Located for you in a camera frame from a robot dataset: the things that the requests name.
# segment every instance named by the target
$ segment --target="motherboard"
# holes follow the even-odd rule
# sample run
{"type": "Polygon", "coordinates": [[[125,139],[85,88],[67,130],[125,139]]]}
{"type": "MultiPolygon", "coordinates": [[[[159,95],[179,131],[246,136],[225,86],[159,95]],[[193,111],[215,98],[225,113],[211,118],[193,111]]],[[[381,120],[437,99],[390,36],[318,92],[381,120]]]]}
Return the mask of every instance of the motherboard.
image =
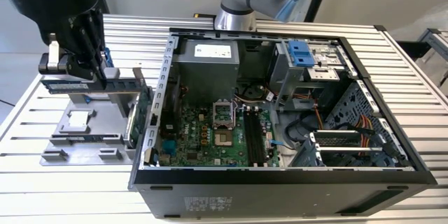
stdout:
{"type": "Polygon", "coordinates": [[[255,132],[243,121],[243,109],[233,108],[225,115],[225,108],[182,106],[179,118],[179,133],[177,139],[165,139],[162,142],[162,153],[159,156],[161,166],[278,166],[277,152],[270,147],[269,140],[273,140],[273,125],[267,111],[253,112],[254,121],[258,123],[255,132]],[[219,120],[234,119],[234,127],[213,126],[213,115],[219,120]],[[253,144],[262,162],[250,163],[253,156],[253,144]]]}

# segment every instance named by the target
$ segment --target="side panel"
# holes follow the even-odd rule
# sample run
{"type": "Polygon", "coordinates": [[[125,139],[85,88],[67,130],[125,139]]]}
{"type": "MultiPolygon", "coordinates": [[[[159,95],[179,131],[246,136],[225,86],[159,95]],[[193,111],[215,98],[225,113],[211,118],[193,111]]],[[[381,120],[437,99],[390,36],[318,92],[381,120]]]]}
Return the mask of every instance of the side panel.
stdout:
{"type": "Polygon", "coordinates": [[[137,185],[155,218],[370,215],[425,187],[378,184],[137,185]]]}

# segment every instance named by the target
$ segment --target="black cable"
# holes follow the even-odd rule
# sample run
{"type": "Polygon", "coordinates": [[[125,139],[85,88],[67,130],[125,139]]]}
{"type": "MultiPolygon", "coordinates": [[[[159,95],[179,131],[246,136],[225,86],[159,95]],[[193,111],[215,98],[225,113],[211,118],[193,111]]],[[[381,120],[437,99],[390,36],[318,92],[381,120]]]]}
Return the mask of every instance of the black cable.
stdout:
{"type": "Polygon", "coordinates": [[[366,128],[354,127],[347,122],[335,125],[331,128],[331,130],[338,130],[341,127],[346,127],[347,130],[357,131],[358,133],[369,135],[369,136],[373,136],[375,134],[374,130],[370,130],[370,129],[366,129],[366,128]]]}
{"type": "MultiPolygon", "coordinates": [[[[298,143],[302,143],[305,142],[306,139],[299,139],[299,138],[293,138],[290,137],[289,135],[289,129],[295,125],[295,124],[302,124],[302,119],[305,119],[309,115],[311,114],[310,111],[305,111],[299,114],[298,116],[298,119],[293,120],[287,125],[286,127],[283,128],[283,136],[285,136],[285,142],[289,146],[293,146],[293,142],[298,142],[298,143]]],[[[309,130],[309,125],[306,125],[306,127],[303,127],[309,132],[314,131],[317,128],[314,128],[314,130],[309,130]]]]}
{"type": "Polygon", "coordinates": [[[14,104],[11,104],[11,103],[9,103],[9,102],[1,100],[1,99],[0,99],[0,102],[2,102],[3,104],[6,104],[6,105],[9,105],[9,106],[13,106],[13,107],[15,106],[14,104]]]}
{"type": "Polygon", "coordinates": [[[294,149],[294,148],[290,148],[287,145],[285,145],[285,144],[282,144],[281,145],[283,148],[286,148],[286,149],[289,149],[289,150],[293,150],[293,151],[295,151],[297,149],[294,149]]]}

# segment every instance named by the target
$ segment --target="blue clip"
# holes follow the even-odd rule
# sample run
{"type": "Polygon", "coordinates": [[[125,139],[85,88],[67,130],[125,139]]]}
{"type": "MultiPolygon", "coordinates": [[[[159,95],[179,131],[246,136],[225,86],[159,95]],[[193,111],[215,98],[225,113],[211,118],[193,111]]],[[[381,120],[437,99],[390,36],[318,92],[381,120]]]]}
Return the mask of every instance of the blue clip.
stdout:
{"type": "Polygon", "coordinates": [[[314,58],[309,52],[309,47],[305,41],[289,40],[287,51],[293,58],[295,67],[313,67],[315,65],[314,58]]]}
{"type": "Polygon", "coordinates": [[[269,143],[270,143],[270,144],[274,144],[274,145],[283,145],[282,142],[279,142],[279,141],[277,141],[277,140],[273,140],[273,139],[269,140],[269,143]]]}
{"type": "Polygon", "coordinates": [[[103,53],[105,53],[105,66],[107,68],[113,68],[113,61],[111,61],[111,56],[110,56],[110,50],[107,48],[105,48],[103,53]]]}

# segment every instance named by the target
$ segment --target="cable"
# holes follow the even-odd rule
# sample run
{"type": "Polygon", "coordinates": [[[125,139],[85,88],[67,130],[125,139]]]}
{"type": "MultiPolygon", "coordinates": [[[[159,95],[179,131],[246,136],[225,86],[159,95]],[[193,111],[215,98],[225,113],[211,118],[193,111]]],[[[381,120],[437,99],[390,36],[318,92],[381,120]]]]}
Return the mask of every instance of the cable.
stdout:
{"type": "MultiPolygon", "coordinates": [[[[369,119],[367,117],[365,117],[365,118],[366,118],[366,120],[367,120],[367,122],[369,122],[370,130],[371,130],[371,129],[373,129],[371,121],[370,121],[370,119],[369,119]]],[[[367,138],[367,139],[366,139],[365,147],[369,147],[369,141],[370,141],[370,139],[367,138]]]]}
{"type": "Polygon", "coordinates": [[[321,119],[319,119],[319,114],[318,114],[318,110],[317,110],[317,99],[314,99],[314,112],[315,112],[315,117],[317,117],[317,124],[318,124],[318,129],[322,130],[323,129],[323,124],[321,123],[321,119]]]}
{"type": "Polygon", "coordinates": [[[290,137],[289,135],[289,129],[295,125],[295,124],[299,124],[309,132],[313,132],[317,130],[317,128],[314,127],[310,127],[307,124],[305,124],[302,122],[302,120],[309,116],[311,115],[313,112],[311,111],[305,111],[299,114],[298,116],[298,119],[293,120],[287,125],[286,127],[283,128],[283,136],[285,136],[285,142],[289,146],[293,146],[293,142],[298,142],[298,143],[303,143],[306,141],[305,138],[299,139],[299,138],[293,138],[290,137]]]}
{"type": "Polygon", "coordinates": [[[254,99],[251,99],[251,98],[249,98],[249,97],[246,97],[246,96],[243,96],[243,95],[241,95],[241,94],[233,94],[233,95],[234,95],[234,97],[235,97],[238,100],[241,100],[241,101],[245,102],[245,103],[263,102],[263,99],[262,99],[263,94],[262,94],[259,97],[254,98],[254,99]]]}
{"type": "Polygon", "coordinates": [[[0,102],[2,102],[3,104],[6,104],[6,105],[9,105],[9,106],[13,106],[13,107],[15,106],[14,104],[11,104],[11,103],[9,103],[9,102],[1,100],[1,99],[0,99],[0,102]]]}

